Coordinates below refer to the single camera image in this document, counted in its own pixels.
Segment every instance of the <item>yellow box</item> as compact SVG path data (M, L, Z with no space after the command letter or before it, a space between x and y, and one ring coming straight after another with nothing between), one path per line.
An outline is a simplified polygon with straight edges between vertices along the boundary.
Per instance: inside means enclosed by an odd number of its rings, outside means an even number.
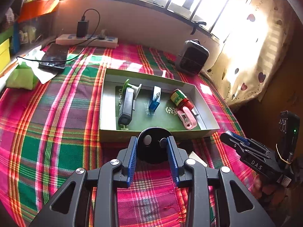
M9 55L9 39L0 44L0 71L11 61Z

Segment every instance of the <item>window sill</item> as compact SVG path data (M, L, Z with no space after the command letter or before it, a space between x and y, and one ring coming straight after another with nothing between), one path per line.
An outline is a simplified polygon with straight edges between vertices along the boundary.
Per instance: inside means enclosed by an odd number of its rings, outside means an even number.
M148 7L148 8L151 8L153 10L159 11L161 13L167 14L171 17L174 17L175 19L178 19L178 20L182 21L183 23L190 25L191 27L194 26L194 23L192 21L188 20L187 18L185 18L185 17L183 17L183 16L181 16L181 15L179 15L179 14L177 14L177 13L171 11L171 10L167 10L163 7L157 6L157 5L152 4L152 3L144 2L144 1L141 1L141 0L116 0L116 1L133 3L133 4L136 4L136 5L139 5L139 6ZM220 40L217 37L215 37L214 35L209 33L207 30L205 30L201 26L199 26L197 28L197 30L202 32L203 34L205 34L210 39L214 40L216 43L220 44Z

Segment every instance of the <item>power adapter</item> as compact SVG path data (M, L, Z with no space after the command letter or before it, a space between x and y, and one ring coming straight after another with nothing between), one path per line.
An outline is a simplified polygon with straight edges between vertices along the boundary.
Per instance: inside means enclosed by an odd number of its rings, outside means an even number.
M78 21L78 26L77 26L77 37L85 37L87 35L88 31L88 24L89 20L85 20L85 16L82 16L81 21Z

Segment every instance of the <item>black round disc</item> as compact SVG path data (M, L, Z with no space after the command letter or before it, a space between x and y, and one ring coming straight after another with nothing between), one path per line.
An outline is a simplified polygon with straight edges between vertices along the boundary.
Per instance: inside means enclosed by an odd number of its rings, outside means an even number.
M143 142L143 139L147 135L151 136L151 143L149 145L145 145ZM167 161L167 150L160 147L160 141L162 138L167 138L170 135L172 134L168 130L161 127L146 128L138 137L137 157L150 164L159 164Z

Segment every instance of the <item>smartphone screen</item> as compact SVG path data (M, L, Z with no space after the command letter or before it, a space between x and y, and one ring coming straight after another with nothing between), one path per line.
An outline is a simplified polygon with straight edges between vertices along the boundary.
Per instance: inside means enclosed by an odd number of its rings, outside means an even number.
M64 69L66 62L58 63L52 61L66 60L68 53L69 53L69 46L51 44L49 49L46 51L46 53L41 59L43 61L49 61L49 62L40 62L39 64L42 66Z

